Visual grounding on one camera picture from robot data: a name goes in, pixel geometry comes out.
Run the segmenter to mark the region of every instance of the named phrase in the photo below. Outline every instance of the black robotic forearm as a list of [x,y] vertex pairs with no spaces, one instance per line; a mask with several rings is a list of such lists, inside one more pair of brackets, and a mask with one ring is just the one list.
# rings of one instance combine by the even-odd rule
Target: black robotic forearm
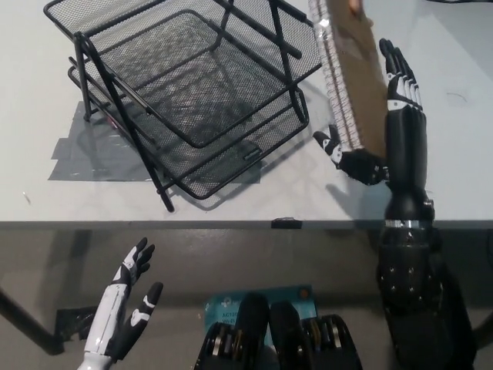
[[377,281],[404,369],[471,369],[476,354],[457,281],[441,256],[434,206],[424,189],[426,115],[401,51],[381,40],[387,61],[387,185],[392,195],[378,248]]

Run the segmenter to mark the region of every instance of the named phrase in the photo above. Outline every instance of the robotic hand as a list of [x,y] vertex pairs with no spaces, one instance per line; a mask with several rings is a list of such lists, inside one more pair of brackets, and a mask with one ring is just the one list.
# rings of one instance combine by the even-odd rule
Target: robotic hand
[[[337,169],[366,185],[381,181],[389,184],[389,166],[394,173],[392,183],[416,183],[424,189],[426,182],[426,115],[423,113],[419,87],[414,73],[399,48],[388,40],[380,40],[380,51],[385,58],[388,77],[386,145],[387,160],[372,156],[364,149],[343,152],[337,127],[330,125],[318,131],[314,139],[325,150]],[[414,173],[402,173],[402,163],[414,163]]]
[[457,281],[441,256],[427,176],[426,115],[417,80],[401,50],[379,43],[388,89],[387,162],[365,151],[343,153],[335,127],[315,133],[336,167],[371,185],[385,181],[391,200],[378,247],[377,282],[402,368],[473,368],[477,345]]
[[84,348],[84,362],[79,370],[110,368],[118,360],[123,360],[140,338],[159,300],[163,284],[155,283],[126,323],[122,321],[130,291],[140,275],[149,270],[154,249],[154,245],[147,246],[147,239],[143,238],[125,257],[111,284],[106,287],[92,322]]

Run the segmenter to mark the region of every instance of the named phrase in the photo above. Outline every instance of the table surface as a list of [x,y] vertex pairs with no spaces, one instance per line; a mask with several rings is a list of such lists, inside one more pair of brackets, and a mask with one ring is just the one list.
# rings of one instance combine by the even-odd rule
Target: table surface
[[[308,0],[290,0],[308,13]],[[80,91],[67,78],[71,42],[44,16],[45,0],[3,2],[0,13],[0,227],[270,227],[292,217],[303,227],[370,226],[389,192],[336,171],[311,139],[330,122],[321,71],[303,84],[310,127],[267,157],[259,184],[229,185],[197,203],[177,188],[176,212],[150,182],[48,180]],[[493,136],[493,4],[366,0],[376,38],[398,45],[419,80],[428,116],[428,185],[442,227],[493,224],[485,166]]]

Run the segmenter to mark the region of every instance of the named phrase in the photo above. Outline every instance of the stacked letter tray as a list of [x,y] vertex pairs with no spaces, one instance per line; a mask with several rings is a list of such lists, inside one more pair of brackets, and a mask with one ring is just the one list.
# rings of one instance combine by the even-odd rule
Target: stacked letter tray
[[169,210],[169,187],[206,199],[308,124],[298,83],[320,57],[283,0],[56,0],[45,14],[74,42],[86,120],[109,118]]

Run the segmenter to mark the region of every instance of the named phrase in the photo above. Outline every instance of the tray leg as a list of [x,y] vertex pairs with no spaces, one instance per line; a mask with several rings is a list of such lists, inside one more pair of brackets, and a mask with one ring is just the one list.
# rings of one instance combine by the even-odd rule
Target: tray leg
[[[81,54],[82,54],[82,50],[84,50],[85,53],[88,55],[88,57],[92,60],[92,62],[94,62],[94,65],[98,69],[98,73],[101,76],[101,79],[104,82],[106,89],[108,90],[111,100],[115,103],[115,107],[118,110],[120,116],[122,117],[122,121],[126,128],[126,131],[129,133],[130,139],[133,141],[133,144],[137,149],[137,153],[139,154],[140,158],[144,162],[144,166],[146,167],[147,172],[151,176],[151,180],[153,181],[153,184],[157,189],[157,193],[161,196],[161,199],[163,200],[166,209],[169,212],[173,212],[175,210],[175,207],[171,203],[171,199],[168,197],[168,194],[166,194],[166,191],[163,189],[163,185],[157,175],[156,168],[153,166],[153,162],[149,159],[146,153],[146,149],[142,144],[142,142],[140,141],[139,135],[137,133],[138,130],[136,129],[136,125],[130,119],[129,114],[126,112],[125,106],[123,105],[123,102],[116,91],[116,87],[114,85],[114,81],[111,74],[106,70],[106,67],[103,64],[101,57],[99,56],[96,48],[94,47],[91,40],[87,36],[83,35],[81,32],[77,32],[74,35],[74,39],[78,40],[79,51],[81,52]],[[83,62],[84,62],[83,60],[77,61],[79,66]]]
[[290,89],[290,98],[291,98],[291,102],[293,103],[293,109],[296,115],[298,116],[298,119],[302,123],[305,123],[308,117],[305,116],[304,111],[300,107],[300,104],[297,99],[297,95],[295,93],[297,86],[293,85],[293,73],[291,72],[290,59],[289,56],[287,55],[287,50],[284,47],[283,26],[280,23],[278,2],[277,0],[269,0],[269,5],[270,5],[270,11],[272,13],[274,28],[276,30],[276,35],[280,41],[278,45],[280,50],[280,57],[281,60],[283,61],[283,68],[287,80],[287,85],[292,85],[292,88]]
[[84,63],[84,54],[82,52],[82,40],[79,34],[74,35],[75,57],[77,58],[77,69],[79,70],[80,90],[82,91],[82,99],[84,100],[84,120],[89,122],[92,115],[91,102],[89,100],[89,87],[87,84],[86,64]]
[[[229,0],[228,2],[230,3],[230,5],[233,5],[234,0]],[[224,11],[223,19],[221,19],[221,26],[220,26],[220,28],[223,31],[226,31],[226,26],[228,24],[228,19],[230,19],[230,14],[231,14],[231,11],[229,9]],[[223,40],[223,34],[217,35],[216,42],[214,42],[214,45],[211,49],[211,52],[213,52],[214,50],[216,50],[217,48],[220,47],[221,40]]]

